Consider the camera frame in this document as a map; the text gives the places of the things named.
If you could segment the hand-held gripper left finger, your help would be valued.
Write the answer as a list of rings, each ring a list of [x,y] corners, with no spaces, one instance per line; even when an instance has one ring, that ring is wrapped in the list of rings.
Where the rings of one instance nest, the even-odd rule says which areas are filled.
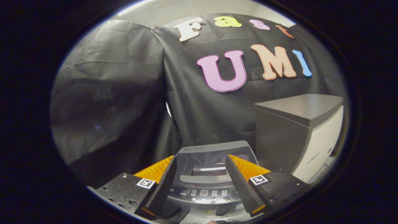
[[[176,158],[169,156],[133,175],[119,174],[96,194],[127,213],[155,220],[163,212],[176,171]]]

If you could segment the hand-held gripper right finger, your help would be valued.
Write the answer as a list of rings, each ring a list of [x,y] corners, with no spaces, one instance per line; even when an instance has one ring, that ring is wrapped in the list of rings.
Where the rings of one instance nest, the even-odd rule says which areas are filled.
[[[271,171],[231,154],[225,158],[225,167],[252,217],[288,206],[310,186],[282,170]]]

